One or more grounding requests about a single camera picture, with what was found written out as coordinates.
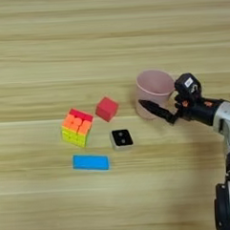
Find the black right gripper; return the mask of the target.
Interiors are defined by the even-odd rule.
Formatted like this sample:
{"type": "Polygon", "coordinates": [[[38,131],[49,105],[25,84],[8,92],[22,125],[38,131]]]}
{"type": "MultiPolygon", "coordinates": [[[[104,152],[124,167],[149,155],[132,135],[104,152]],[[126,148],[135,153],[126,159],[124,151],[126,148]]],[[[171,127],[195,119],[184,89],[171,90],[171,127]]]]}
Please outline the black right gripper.
{"type": "MultiPolygon", "coordinates": [[[[165,119],[168,123],[174,124],[178,119],[178,114],[172,114],[154,101],[140,99],[138,102],[146,111],[165,119]]],[[[186,121],[195,120],[204,125],[212,126],[216,110],[222,103],[223,100],[213,98],[201,97],[196,100],[189,100],[177,96],[175,107],[178,109],[180,117],[186,121]]]]}

